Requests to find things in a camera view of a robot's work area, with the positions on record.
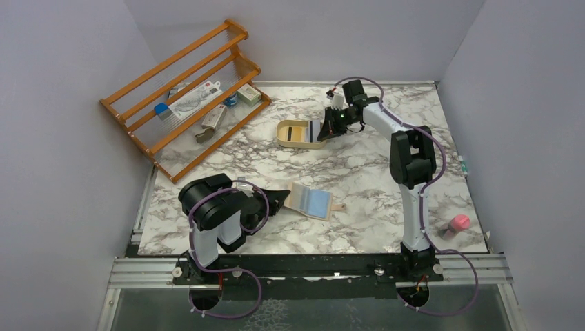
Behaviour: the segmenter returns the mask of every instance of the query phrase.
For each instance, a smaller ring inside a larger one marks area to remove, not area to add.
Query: white wall
[[[484,0],[125,0],[157,61],[232,17],[261,80],[441,79]]]
[[[581,330],[585,1],[486,0],[439,95],[530,330]]]
[[[98,100],[155,61],[122,0],[0,1],[0,329],[95,330],[148,163]]]

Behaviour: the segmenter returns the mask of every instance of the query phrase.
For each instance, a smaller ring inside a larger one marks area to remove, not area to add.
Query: small wooden box
[[[298,121],[295,119],[285,119],[280,121],[276,127],[276,140],[282,147],[294,148],[322,148],[326,141],[310,143],[305,141],[307,129],[310,121]]]

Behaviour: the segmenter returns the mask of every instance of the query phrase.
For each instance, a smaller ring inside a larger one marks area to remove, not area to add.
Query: wooden handle
[[[331,205],[331,210],[334,210],[334,211],[345,210],[345,209],[346,209],[346,204],[345,203],[332,204]]]

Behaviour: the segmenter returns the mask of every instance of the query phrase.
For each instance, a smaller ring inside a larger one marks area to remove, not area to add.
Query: mounting hole
[[[429,291],[426,286],[421,286],[419,291],[415,286],[410,288],[397,288],[396,292],[409,305],[413,307],[422,307],[426,304],[429,298]]]
[[[211,293],[209,290],[191,290],[189,291],[189,298],[198,310],[209,310],[219,303],[219,293],[217,291]]]

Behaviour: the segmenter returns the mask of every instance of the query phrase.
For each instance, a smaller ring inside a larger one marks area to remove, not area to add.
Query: marble table
[[[190,181],[220,172],[232,179],[245,176],[271,190],[284,189],[289,181],[296,181],[327,190],[334,194],[335,203],[347,205],[345,212],[333,212],[329,221],[310,219],[283,208],[262,231],[248,237],[235,254],[398,252],[403,212],[398,185],[388,169],[390,143],[366,127],[361,133],[332,139],[320,150],[283,148],[275,139],[277,123],[283,119],[322,119],[324,106],[330,104],[325,96],[328,87],[260,88],[272,97],[272,104],[203,163],[176,185],[162,174],[157,175],[138,253],[180,254],[187,250],[189,227],[177,199],[179,191]],[[368,95],[379,94],[372,86],[365,86],[365,90]],[[448,153],[445,175],[430,188],[431,237],[441,249],[486,252],[435,87],[385,86],[385,93],[386,104],[405,121],[428,125]],[[440,164],[437,157],[437,168]],[[457,214],[468,215],[473,226],[452,241],[438,238],[438,227]]]

